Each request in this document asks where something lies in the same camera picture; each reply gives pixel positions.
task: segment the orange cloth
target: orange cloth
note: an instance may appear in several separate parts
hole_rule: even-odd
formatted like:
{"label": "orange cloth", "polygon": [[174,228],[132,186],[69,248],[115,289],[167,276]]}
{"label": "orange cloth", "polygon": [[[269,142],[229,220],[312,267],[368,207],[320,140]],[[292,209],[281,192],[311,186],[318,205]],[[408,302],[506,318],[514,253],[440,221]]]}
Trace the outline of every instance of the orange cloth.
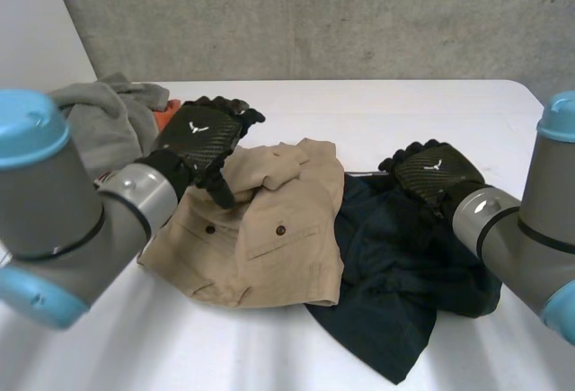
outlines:
{"label": "orange cloth", "polygon": [[168,124],[173,117],[173,114],[176,113],[181,107],[181,100],[180,99],[171,99],[168,101],[168,104],[165,107],[165,111],[154,111],[154,118],[155,122],[158,125],[160,131],[164,130],[165,125]]}

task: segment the white table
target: white table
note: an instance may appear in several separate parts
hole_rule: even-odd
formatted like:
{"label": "white table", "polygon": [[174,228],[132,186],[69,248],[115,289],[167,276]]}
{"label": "white table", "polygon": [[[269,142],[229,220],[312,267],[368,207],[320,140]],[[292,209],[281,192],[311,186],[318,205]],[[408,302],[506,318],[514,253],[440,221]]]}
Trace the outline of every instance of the white table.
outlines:
{"label": "white table", "polygon": [[[172,97],[245,99],[268,117],[251,147],[327,139],[347,170],[369,171],[414,140],[449,141],[488,182],[520,197],[542,107],[509,81],[163,83]],[[440,314],[397,388],[343,349],[302,306],[201,305],[130,265],[72,330],[54,333],[0,307],[0,389],[569,390],[575,349],[507,289],[492,315]]]}

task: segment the white wall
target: white wall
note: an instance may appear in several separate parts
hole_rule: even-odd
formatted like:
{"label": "white wall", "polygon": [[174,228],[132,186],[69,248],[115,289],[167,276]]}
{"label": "white wall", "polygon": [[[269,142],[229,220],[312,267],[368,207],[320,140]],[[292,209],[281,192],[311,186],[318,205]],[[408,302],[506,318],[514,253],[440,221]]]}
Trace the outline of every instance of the white wall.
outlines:
{"label": "white wall", "polygon": [[0,88],[96,79],[63,0],[0,0],[0,15]]}

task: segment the white logo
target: white logo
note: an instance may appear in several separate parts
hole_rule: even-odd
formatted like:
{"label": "white logo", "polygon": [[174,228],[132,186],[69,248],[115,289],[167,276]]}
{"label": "white logo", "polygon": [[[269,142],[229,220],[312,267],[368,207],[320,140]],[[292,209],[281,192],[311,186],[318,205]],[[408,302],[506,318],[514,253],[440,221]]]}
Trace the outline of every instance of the white logo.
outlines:
{"label": "white logo", "polygon": [[423,169],[435,169],[436,171],[439,171],[439,167],[441,166],[442,163],[443,160],[439,159],[438,164],[434,164],[433,166],[423,166]]}
{"label": "white logo", "polygon": [[191,133],[198,133],[198,132],[203,132],[204,130],[208,130],[209,128],[196,128],[194,126],[194,122],[190,121],[190,129],[191,129]]}

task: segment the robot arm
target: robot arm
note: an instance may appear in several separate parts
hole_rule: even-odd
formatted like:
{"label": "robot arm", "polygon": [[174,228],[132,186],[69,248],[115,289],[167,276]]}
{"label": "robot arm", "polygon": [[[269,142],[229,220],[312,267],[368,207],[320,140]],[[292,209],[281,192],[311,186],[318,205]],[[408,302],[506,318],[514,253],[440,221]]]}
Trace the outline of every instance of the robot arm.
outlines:
{"label": "robot arm", "polygon": [[[0,93],[0,234],[13,255],[0,269],[0,298],[67,328],[167,221],[189,184],[233,205],[219,170],[263,117],[239,101],[184,107],[154,153],[95,191],[66,123],[46,99]],[[538,131],[523,203],[486,185],[471,163],[440,144],[408,147],[381,169],[451,219],[467,248],[575,343],[575,93],[554,98]]]}
{"label": "robot arm", "polygon": [[575,93],[556,96],[538,130],[523,200],[493,187],[474,191],[456,208],[453,229],[547,326],[575,344]]}
{"label": "robot arm", "polygon": [[13,257],[0,269],[0,298],[59,329],[89,310],[190,185],[223,208],[234,205],[220,170],[248,128],[265,120],[242,101],[189,102],[155,151],[95,190],[47,97],[0,92],[0,107],[0,234]]}
{"label": "robot arm", "polygon": [[537,127],[523,200],[485,184],[449,144],[400,150],[380,165],[452,222],[456,236],[541,320],[575,344],[575,92]]}

